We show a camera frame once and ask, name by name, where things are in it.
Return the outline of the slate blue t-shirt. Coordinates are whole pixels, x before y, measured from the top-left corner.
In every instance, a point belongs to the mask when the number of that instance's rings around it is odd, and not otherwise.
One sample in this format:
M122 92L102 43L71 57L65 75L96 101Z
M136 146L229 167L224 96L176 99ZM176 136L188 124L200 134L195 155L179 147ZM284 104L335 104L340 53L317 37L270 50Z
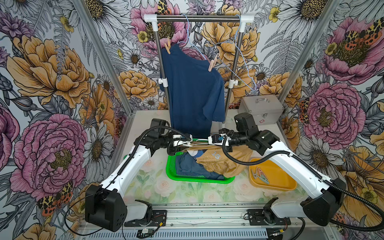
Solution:
M202 177L208 180L224 181L226 178L216 172L207 171L203 165L198 164L196 159L190 156L188 153L178 155L175 158L175 169L178 176L184 176L188 178Z

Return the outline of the teal clothespin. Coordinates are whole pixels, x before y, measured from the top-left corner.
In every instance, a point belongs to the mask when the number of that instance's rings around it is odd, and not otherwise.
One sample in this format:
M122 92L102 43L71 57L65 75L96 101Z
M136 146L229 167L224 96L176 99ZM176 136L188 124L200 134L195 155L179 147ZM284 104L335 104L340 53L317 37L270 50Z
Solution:
M256 178L259 179L260 181L262 181L266 185L270 184L267 176L265 175L265 173L261 169L257 170Z

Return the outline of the tan t-shirt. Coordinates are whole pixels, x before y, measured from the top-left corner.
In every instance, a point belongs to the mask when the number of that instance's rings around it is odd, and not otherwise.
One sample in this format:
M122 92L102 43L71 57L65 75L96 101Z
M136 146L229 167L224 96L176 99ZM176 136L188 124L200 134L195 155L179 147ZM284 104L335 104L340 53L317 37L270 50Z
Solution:
M194 146L184 152L188 153L208 172L215 172L225 178L235 177L246 168L244 165L231 161L220 146ZM233 147L233 151L228 151L228 153L239 161L250 162L253 150L248 146L238 146Z

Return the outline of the white clothespin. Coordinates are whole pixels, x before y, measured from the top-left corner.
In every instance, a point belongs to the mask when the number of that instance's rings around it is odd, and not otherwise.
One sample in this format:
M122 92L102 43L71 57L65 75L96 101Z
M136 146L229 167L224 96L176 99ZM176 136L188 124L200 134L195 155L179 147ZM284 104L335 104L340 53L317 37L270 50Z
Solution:
M251 172L252 172L252 175L253 175L253 178L255 179L258 179L259 178L259 172L258 172L258 169L251 169Z

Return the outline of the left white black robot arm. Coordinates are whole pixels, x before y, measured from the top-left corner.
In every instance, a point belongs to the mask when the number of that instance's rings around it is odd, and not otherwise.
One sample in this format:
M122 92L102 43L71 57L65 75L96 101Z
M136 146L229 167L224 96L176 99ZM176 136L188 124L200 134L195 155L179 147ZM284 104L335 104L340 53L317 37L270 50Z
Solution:
M152 119L150 128L136 138L132 150L112 174L98 186L87 189L85 221L112 232L127 222L149 224L153 217L152 205L141 200L126 204L125 192L157 150L175 151L192 140L192 135L169 127L166 121Z

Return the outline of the light blue wire hanger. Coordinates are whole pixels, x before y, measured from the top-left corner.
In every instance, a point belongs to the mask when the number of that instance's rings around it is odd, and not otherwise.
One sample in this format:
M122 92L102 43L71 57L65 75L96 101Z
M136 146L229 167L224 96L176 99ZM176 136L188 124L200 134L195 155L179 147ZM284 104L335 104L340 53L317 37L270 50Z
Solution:
M227 67L244 67L246 75L241 77L235 70L231 73L239 79L251 91L256 90L256 82L254 80L254 71L247 66L249 60L256 56L257 43L260 40L260 33L257 28L246 32L247 16L236 14L237 23L217 23L215 28L216 40L215 46L219 50L219 59Z

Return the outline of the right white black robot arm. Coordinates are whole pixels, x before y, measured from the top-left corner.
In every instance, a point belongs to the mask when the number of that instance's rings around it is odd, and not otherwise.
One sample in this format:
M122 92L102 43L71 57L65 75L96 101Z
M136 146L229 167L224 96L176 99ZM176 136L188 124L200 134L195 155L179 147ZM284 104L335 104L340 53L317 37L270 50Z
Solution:
M265 211L279 219L307 218L325 227L342 205L344 194L332 190L327 181L331 178L312 168L295 155L287 145L269 130L259 130L252 115L241 113L234 117L236 131L220 129L219 142L224 153L235 146L247 146L280 167L307 193L302 200L272 200Z

